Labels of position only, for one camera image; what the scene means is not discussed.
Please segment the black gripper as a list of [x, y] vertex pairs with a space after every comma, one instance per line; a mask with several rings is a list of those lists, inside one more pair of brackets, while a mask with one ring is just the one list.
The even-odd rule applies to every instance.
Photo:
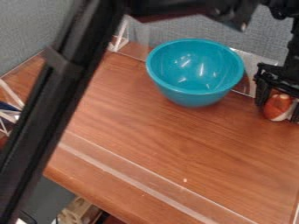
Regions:
[[[294, 98], [299, 98], [299, 65], [292, 69], [287, 69], [284, 66], [259, 63], [256, 67], [258, 70], [254, 76], [254, 82], [256, 83], [255, 104], [259, 107], [264, 106], [274, 89]], [[299, 99], [294, 100], [291, 112], [290, 122], [299, 123]]]

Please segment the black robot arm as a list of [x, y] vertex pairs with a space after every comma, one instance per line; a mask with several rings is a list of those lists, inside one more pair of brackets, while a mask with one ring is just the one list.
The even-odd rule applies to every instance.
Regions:
[[258, 65], [262, 107], [272, 89], [299, 98], [299, 0], [76, 1], [54, 45], [44, 50], [46, 64], [0, 151], [0, 224], [15, 224], [20, 217], [124, 15], [146, 23], [202, 14], [242, 32], [259, 5], [274, 18], [294, 20], [284, 64]]

